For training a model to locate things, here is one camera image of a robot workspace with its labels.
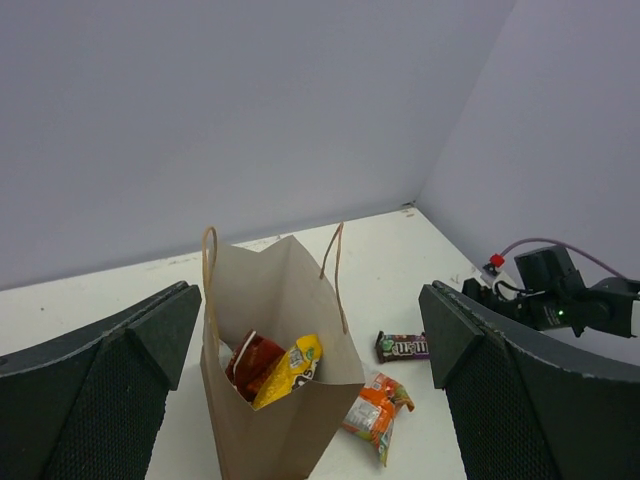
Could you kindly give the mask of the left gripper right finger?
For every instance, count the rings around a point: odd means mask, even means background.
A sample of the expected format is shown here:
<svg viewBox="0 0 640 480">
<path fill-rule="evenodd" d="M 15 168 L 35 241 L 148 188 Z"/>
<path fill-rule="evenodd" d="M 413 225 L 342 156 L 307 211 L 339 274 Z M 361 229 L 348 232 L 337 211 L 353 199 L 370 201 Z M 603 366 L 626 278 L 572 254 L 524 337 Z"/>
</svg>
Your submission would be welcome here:
<svg viewBox="0 0 640 480">
<path fill-rule="evenodd" d="M 419 306 L 470 479 L 636 479 L 639 368 L 517 323 L 435 281 Z"/>
</svg>

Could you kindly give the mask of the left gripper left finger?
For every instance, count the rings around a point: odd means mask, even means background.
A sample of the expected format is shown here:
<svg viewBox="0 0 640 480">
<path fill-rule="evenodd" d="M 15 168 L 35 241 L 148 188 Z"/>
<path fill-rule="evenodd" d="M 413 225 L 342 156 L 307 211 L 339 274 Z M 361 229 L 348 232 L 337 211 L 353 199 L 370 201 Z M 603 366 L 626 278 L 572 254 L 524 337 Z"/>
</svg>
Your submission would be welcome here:
<svg viewBox="0 0 640 480">
<path fill-rule="evenodd" d="M 200 305 L 180 281 L 2 356 L 2 478 L 144 478 Z"/>
</svg>

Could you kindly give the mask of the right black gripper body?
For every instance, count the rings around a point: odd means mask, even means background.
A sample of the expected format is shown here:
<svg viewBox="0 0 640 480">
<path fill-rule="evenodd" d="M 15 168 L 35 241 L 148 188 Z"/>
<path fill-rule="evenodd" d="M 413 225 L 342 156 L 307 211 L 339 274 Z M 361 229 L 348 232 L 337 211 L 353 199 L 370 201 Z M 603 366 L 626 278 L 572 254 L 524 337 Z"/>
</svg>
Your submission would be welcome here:
<svg viewBox="0 0 640 480">
<path fill-rule="evenodd" d="M 475 278 L 463 282 L 462 293 L 480 305 L 512 320 L 520 320 L 523 312 L 522 295 L 508 298 L 500 286 L 483 286 Z"/>
</svg>

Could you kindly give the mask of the brown M&M's packet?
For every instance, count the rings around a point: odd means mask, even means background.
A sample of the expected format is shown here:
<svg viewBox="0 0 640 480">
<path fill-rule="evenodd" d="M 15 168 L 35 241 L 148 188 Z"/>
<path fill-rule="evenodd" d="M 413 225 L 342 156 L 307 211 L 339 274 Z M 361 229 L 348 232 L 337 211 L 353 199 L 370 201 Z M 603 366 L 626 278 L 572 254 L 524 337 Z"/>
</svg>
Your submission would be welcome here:
<svg viewBox="0 0 640 480">
<path fill-rule="evenodd" d="M 418 335 L 378 333 L 374 349 L 379 363 L 428 360 L 430 353 L 424 333 Z"/>
</svg>

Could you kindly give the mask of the red Doritos chip bag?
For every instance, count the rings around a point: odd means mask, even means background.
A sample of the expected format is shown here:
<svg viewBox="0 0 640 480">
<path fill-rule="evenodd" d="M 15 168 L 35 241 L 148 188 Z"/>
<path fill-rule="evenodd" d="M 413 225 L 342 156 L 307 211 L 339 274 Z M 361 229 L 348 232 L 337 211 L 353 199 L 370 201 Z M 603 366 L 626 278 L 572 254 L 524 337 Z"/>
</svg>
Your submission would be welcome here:
<svg viewBox="0 0 640 480">
<path fill-rule="evenodd" d="M 225 374 L 237 392 L 252 403 L 284 354 L 278 344 L 249 330 L 233 351 Z"/>
</svg>

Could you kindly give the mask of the yellow M&M's packet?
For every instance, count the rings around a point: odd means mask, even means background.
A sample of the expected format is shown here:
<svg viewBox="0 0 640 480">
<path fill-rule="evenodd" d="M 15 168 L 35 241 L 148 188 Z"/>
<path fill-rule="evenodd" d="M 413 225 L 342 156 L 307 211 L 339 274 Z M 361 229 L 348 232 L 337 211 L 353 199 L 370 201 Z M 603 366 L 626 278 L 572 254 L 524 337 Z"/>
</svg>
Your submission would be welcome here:
<svg viewBox="0 0 640 480">
<path fill-rule="evenodd" d="M 298 338 L 264 381 L 252 407 L 259 410 L 312 380 L 322 355 L 323 348 L 316 334 Z"/>
</svg>

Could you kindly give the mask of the brown paper bag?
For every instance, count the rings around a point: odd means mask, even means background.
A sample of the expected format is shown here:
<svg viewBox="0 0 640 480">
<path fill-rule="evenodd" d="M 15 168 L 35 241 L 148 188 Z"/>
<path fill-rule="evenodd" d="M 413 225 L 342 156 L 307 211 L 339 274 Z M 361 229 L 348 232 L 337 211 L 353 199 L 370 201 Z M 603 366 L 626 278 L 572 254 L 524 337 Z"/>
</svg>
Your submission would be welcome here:
<svg viewBox="0 0 640 480">
<path fill-rule="evenodd" d="M 225 479 L 308 478 L 364 384 L 339 274 L 326 268 L 294 236 L 256 252 L 219 243 L 214 227 L 203 233 L 200 367 Z M 281 347 L 317 335 L 323 355 L 314 377 L 255 409 L 219 360 L 220 346 L 239 346 L 249 330 Z"/>
</svg>

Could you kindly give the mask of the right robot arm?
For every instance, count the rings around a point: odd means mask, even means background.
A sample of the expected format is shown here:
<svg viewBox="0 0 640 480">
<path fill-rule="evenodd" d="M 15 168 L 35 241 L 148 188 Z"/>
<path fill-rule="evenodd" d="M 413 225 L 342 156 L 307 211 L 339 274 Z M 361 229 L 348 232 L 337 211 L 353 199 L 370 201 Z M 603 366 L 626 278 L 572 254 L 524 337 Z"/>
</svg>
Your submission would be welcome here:
<svg viewBox="0 0 640 480">
<path fill-rule="evenodd" d="M 522 253 L 515 264 L 522 280 L 517 287 L 500 277 L 505 249 L 484 266 L 490 283 L 467 279 L 462 293 L 484 307 L 538 331 L 570 328 L 579 337 L 587 329 L 634 338 L 639 335 L 639 283 L 617 272 L 587 286 L 574 265 L 567 244 L 550 242 L 547 247 Z"/>
</svg>

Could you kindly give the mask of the orange Reese's packet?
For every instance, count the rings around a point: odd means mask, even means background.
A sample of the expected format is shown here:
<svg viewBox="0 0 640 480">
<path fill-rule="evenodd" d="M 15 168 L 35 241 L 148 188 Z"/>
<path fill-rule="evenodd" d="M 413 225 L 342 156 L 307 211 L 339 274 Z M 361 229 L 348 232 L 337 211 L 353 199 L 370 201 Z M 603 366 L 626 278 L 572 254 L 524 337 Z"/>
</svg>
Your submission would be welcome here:
<svg viewBox="0 0 640 480">
<path fill-rule="evenodd" d="M 415 404 L 396 380 L 375 369 L 365 368 L 364 373 L 363 388 L 342 421 L 342 427 L 369 442 L 386 467 L 395 418 L 402 408 L 412 412 Z"/>
</svg>

